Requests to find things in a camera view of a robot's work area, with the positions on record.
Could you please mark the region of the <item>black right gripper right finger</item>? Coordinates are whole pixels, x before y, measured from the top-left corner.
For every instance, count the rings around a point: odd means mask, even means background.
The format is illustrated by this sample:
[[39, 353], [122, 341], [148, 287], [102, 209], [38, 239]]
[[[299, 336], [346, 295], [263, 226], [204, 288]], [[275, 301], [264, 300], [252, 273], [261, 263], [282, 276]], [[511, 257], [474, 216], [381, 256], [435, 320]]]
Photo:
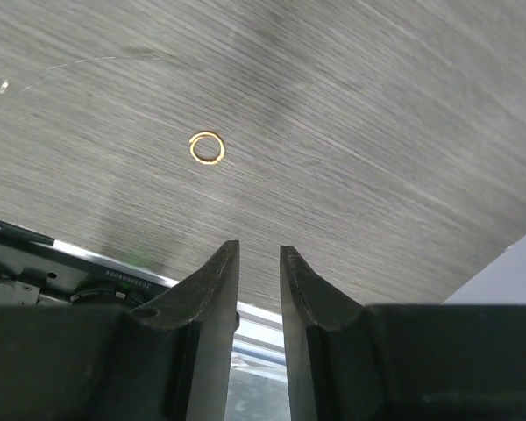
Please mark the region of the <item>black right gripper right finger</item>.
[[280, 250], [294, 420], [526, 420], [526, 306], [363, 305]]

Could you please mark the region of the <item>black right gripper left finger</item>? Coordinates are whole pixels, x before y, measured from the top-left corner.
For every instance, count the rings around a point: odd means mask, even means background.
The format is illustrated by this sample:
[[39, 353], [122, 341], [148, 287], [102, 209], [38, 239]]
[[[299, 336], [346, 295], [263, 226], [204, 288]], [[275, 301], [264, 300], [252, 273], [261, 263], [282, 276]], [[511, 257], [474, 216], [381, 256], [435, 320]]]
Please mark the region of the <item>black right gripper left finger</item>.
[[0, 420], [221, 420], [240, 248], [135, 310], [0, 305]]

